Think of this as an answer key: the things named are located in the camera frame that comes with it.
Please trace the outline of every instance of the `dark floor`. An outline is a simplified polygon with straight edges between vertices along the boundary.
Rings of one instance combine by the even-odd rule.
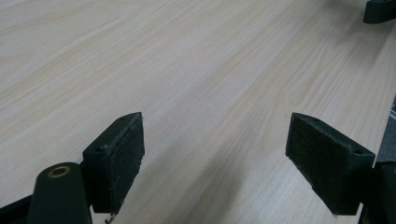
[[[396,161],[396,97],[390,111],[377,161]]]

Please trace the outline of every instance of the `black object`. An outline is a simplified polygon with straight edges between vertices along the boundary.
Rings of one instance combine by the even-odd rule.
[[[286,155],[335,215],[396,223],[396,163],[372,164],[375,154],[319,119],[291,115]]]
[[[396,19],[396,0],[371,0],[366,3],[363,22],[376,24]]]
[[[83,162],[53,165],[35,191],[0,209],[0,223],[92,223],[95,213],[117,214],[145,154],[141,113],[114,121],[83,152]]]

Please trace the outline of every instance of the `tabletop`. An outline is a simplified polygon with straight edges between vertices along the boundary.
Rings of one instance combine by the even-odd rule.
[[[141,111],[146,155],[114,223],[357,223],[332,215],[285,146],[299,112],[378,151],[396,26],[364,24],[364,7],[1,1],[0,206]]]

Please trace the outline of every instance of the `wooden table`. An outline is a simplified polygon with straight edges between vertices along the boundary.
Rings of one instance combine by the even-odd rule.
[[[0,206],[141,111],[147,152],[114,223],[357,223],[331,214],[285,145],[300,112],[378,151],[396,26],[362,23],[364,6],[2,1]]]

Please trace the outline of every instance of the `table surface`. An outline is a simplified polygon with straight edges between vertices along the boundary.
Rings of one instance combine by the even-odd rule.
[[[396,26],[362,23],[364,7],[2,1],[0,206],[141,111],[146,156],[114,223],[357,223],[331,214],[285,145],[299,112],[378,151]]]

